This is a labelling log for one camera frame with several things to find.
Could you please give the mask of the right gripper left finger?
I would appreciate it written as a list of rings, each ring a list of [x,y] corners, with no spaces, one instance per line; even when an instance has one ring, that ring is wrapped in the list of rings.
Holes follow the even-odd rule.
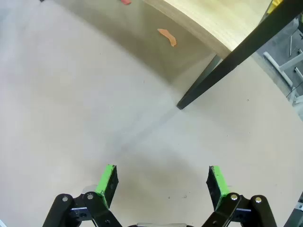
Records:
[[[94,191],[81,193],[74,198],[59,194],[43,223],[44,227],[79,227],[83,221],[92,221],[96,227],[120,227],[109,210],[118,185],[115,165],[107,165]]]

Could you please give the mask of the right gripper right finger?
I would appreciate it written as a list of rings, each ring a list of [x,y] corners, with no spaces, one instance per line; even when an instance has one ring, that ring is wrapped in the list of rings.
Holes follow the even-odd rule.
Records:
[[[230,192],[219,166],[210,166],[206,181],[214,207],[204,227],[227,227],[231,222],[242,227],[276,227],[268,200],[263,195],[250,199]]]

